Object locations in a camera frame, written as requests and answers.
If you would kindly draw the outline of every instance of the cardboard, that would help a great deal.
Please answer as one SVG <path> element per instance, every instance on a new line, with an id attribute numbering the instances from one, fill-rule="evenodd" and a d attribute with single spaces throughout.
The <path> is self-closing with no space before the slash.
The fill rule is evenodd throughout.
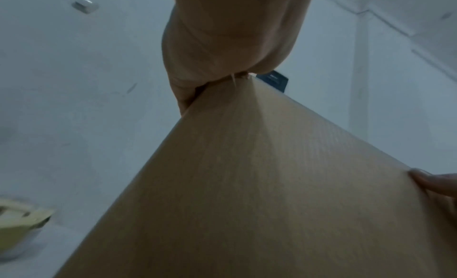
<path id="1" fill-rule="evenodd" d="M 262 81 L 227 81 L 57 277 L 455 277 L 457 230 L 407 170 Z"/>

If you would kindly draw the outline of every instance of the floor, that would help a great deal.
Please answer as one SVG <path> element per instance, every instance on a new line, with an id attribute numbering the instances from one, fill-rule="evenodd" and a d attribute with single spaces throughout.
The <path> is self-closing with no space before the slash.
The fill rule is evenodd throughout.
<path id="1" fill-rule="evenodd" d="M 58 211 L 2 277 L 51 277 L 179 119 L 160 56 L 173 0 L 114 1 L 85 16 L 0 0 L 0 192 Z M 407 165 L 457 170 L 456 82 L 371 13 L 313 0 L 278 71 L 288 96 Z"/>

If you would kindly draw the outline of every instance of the brown cardboard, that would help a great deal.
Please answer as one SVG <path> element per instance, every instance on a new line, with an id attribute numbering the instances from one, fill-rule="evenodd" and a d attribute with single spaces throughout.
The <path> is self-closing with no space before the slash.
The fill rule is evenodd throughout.
<path id="1" fill-rule="evenodd" d="M 57 275 L 456 277 L 402 163 L 255 79 L 209 87 Z"/>

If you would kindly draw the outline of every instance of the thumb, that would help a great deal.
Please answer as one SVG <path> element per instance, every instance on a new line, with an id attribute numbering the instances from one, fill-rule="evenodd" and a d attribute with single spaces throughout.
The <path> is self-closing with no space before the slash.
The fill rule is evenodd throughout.
<path id="1" fill-rule="evenodd" d="M 418 185 L 427 190 L 457 198 L 457 174 L 432 175 L 421 169 L 411 169 L 408 174 Z"/>

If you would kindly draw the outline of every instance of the hand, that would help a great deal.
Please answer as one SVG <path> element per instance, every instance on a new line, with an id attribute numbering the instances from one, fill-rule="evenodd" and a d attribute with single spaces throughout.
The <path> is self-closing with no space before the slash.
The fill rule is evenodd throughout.
<path id="1" fill-rule="evenodd" d="M 457 174 L 432 175 L 421 169 L 412 169 L 408 174 L 440 208 L 457 220 Z"/>

